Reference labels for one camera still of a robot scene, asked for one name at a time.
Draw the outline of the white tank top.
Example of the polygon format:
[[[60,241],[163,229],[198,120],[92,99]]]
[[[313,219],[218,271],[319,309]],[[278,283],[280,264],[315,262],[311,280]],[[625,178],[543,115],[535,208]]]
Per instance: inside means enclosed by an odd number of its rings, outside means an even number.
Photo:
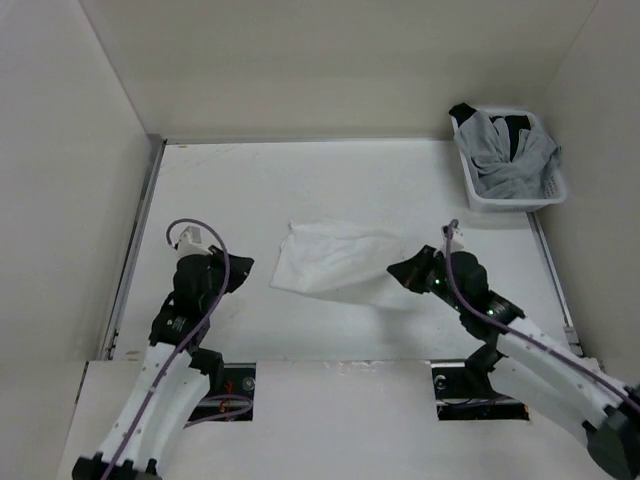
[[[317,294],[374,280],[403,259],[407,244],[393,233],[349,222],[292,221],[270,286]]]

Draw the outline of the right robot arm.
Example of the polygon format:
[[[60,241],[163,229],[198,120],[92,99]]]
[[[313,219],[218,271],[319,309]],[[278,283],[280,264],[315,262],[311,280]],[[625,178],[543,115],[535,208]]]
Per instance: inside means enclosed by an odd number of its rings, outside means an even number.
[[[475,255],[423,247],[388,273],[405,289],[430,293],[482,341],[465,361],[464,384],[534,409],[569,432],[614,479],[639,476],[639,388],[615,379],[544,333],[522,309],[490,289]]]

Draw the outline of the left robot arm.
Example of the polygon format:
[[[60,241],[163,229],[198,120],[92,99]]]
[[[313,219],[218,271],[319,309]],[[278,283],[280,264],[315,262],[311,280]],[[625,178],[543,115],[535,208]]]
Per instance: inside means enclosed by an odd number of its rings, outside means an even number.
[[[250,257],[210,246],[178,250],[173,288],[154,318],[140,373],[113,427],[75,479],[160,479],[168,453],[204,398],[224,387],[221,353],[201,342],[211,310],[250,275]]]

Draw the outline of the grey tank top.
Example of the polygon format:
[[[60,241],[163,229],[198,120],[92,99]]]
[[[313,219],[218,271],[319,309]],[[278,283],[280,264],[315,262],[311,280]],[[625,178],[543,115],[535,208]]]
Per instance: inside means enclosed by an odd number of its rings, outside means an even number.
[[[512,162],[501,162],[497,155],[464,146],[462,133],[454,141],[466,158],[476,193],[486,199],[525,200],[544,197],[552,170],[561,160],[561,148],[539,126],[531,123],[529,132],[520,133],[518,152]]]

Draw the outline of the black tank top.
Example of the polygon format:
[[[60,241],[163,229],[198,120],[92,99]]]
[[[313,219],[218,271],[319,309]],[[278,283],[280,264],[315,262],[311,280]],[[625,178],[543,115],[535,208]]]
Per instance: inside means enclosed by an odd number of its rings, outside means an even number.
[[[497,155],[503,163],[514,160],[520,133],[531,130],[526,115],[492,115],[464,102],[451,107],[448,114],[457,126],[457,132],[463,134],[464,146],[480,149],[482,154]]]

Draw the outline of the white plastic laundry basket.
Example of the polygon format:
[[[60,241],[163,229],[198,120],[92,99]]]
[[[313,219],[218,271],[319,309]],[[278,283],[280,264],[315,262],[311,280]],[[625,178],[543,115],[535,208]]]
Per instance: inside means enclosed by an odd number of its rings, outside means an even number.
[[[527,115],[530,117],[534,125],[541,127],[544,131],[544,127],[541,121],[531,112],[517,109],[507,108],[476,108],[478,110],[485,110],[492,115]],[[453,139],[457,133],[457,126],[454,124],[452,118],[453,127]],[[480,197],[472,184],[471,174],[467,165],[467,161],[459,147],[456,145],[461,164],[463,168],[465,188],[467,193],[467,199],[471,210],[479,213],[499,213],[499,212],[524,212],[530,213],[540,210],[546,206],[556,205],[564,202],[567,198],[567,187],[560,170],[560,163],[552,170],[551,178],[546,184],[544,190],[544,197],[541,199],[525,199],[525,200],[497,200],[486,199]]]

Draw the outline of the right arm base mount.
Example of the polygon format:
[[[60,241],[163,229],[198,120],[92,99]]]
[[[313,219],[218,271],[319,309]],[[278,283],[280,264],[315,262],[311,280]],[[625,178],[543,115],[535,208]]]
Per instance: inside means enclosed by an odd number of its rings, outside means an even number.
[[[530,420],[524,404],[476,380],[462,361],[432,363],[431,375],[440,421]]]

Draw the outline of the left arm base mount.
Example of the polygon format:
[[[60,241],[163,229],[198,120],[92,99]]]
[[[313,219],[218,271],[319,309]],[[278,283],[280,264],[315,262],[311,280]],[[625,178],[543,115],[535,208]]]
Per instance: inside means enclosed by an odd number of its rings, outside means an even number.
[[[191,413],[188,422],[251,421],[256,389],[255,363],[227,363],[210,390]]]

